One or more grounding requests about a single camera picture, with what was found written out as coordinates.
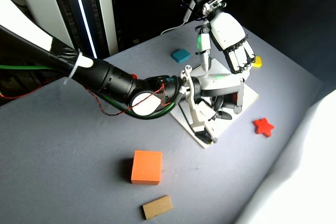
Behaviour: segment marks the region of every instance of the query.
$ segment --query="white curtain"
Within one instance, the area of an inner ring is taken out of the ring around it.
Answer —
[[[336,223],[335,118],[333,91],[307,112],[236,224]]]

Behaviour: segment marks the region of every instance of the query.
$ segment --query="table surface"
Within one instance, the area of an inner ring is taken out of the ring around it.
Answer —
[[[108,61],[139,78],[178,74],[171,54],[196,51],[192,22]],[[0,107],[0,222],[142,223],[144,203],[170,195],[174,209],[146,223],[230,223],[257,189],[312,104],[321,82],[253,35],[263,58],[247,84],[259,99],[218,139],[201,148],[166,115],[143,121],[102,114],[79,84],[62,80]],[[212,57],[227,66],[213,46]],[[187,62],[193,68],[197,56]],[[106,110],[116,109],[103,103]],[[266,117],[273,136],[255,134]],[[163,152],[157,186],[130,183],[134,150]]]

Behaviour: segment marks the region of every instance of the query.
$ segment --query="brown block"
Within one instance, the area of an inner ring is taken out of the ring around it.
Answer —
[[[135,151],[132,184],[158,185],[161,180],[162,152]]]
[[[145,212],[146,220],[148,220],[173,209],[173,204],[169,195],[166,195],[160,199],[149,202],[142,207],[143,211]]]

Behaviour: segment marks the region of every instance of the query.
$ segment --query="white zip tie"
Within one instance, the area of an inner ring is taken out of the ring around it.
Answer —
[[[75,65],[73,66],[73,69],[71,71],[71,73],[69,74],[69,76],[64,80],[63,82],[63,85],[66,85],[68,83],[68,80],[70,80],[72,78],[72,76],[75,74],[77,68],[78,68],[78,61],[79,61],[79,58],[83,55],[83,53],[81,51],[79,51],[78,53],[78,57],[77,57],[77,60],[76,60],[76,63]]]

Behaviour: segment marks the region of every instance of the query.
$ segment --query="blue block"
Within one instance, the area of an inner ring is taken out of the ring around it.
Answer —
[[[181,49],[175,53],[173,53],[172,58],[177,62],[177,63],[183,63],[190,58],[190,53],[184,49]]]

